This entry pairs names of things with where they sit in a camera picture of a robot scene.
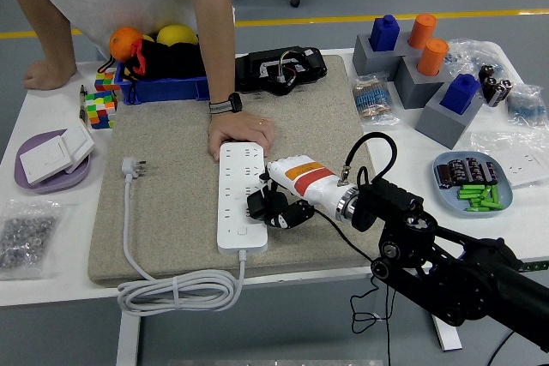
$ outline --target colorful cube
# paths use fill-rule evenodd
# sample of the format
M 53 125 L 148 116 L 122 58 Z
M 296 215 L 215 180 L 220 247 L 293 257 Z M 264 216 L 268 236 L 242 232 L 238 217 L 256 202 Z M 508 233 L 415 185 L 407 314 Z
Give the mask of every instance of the colorful cube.
M 87 94 L 86 113 L 92 129 L 111 129 L 117 104 L 117 95 L 112 90 Z
M 98 92 L 105 92 L 107 90 L 120 90 L 120 86 L 114 83 L 114 75 L 116 69 L 107 69 L 105 72 L 98 73 L 95 76 L 95 90 Z

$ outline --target wristwatch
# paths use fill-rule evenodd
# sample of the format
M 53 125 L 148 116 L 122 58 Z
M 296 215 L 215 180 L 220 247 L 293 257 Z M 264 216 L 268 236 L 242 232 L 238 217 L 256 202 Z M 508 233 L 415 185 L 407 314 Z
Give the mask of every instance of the wristwatch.
M 225 113 L 227 111 L 231 111 L 232 113 L 242 111 L 242 100 L 240 100 L 238 93 L 231 93 L 229 100 L 225 102 L 209 104 L 210 115 L 217 115 L 218 113 Z

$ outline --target coiled white cable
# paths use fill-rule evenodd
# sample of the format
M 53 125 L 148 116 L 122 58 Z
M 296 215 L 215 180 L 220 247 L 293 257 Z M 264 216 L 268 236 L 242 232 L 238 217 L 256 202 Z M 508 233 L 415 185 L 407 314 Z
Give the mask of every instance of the coiled white cable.
M 124 158 L 122 172 L 124 187 L 124 255 L 128 263 L 145 279 L 122 283 L 118 286 L 118 304 L 129 315 L 150 316 L 172 310 L 214 310 L 231 308 L 237 301 L 244 283 L 246 251 L 238 252 L 240 275 L 238 280 L 223 270 L 199 270 L 170 279 L 155 279 L 133 259 L 128 245 L 130 226 L 130 184 L 139 163 Z

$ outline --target watch strap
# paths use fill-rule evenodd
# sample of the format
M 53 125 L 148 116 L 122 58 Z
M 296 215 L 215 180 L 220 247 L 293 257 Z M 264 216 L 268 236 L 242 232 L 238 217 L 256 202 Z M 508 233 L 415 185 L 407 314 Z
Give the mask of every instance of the watch strap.
M 209 112 L 212 115 L 216 115 L 218 113 L 225 113 L 226 111 L 232 111 L 232 103 L 230 100 L 227 100 L 225 102 L 220 102 L 220 103 L 209 104 Z

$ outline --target black robotic arm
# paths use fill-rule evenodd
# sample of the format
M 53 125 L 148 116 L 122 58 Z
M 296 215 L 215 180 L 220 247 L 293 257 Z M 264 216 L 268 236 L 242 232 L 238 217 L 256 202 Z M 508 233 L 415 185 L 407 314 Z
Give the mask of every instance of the black robotic arm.
M 350 184 L 353 156 L 371 138 L 386 140 L 392 159 L 371 182 Z M 395 159 L 393 140 L 373 132 L 354 145 L 340 177 L 304 155 L 269 162 L 262 178 L 272 181 L 271 188 L 248 197 L 250 216 L 289 229 L 309 219 L 320 204 L 358 231 L 381 219 L 374 276 L 451 326 L 488 315 L 548 352 L 549 289 L 519 273 L 522 261 L 502 238 L 477 239 L 443 228 L 424 211 L 421 197 L 383 179 Z M 288 206 L 276 191 L 279 185 L 301 200 Z M 447 253 L 437 238 L 460 244 L 462 254 Z

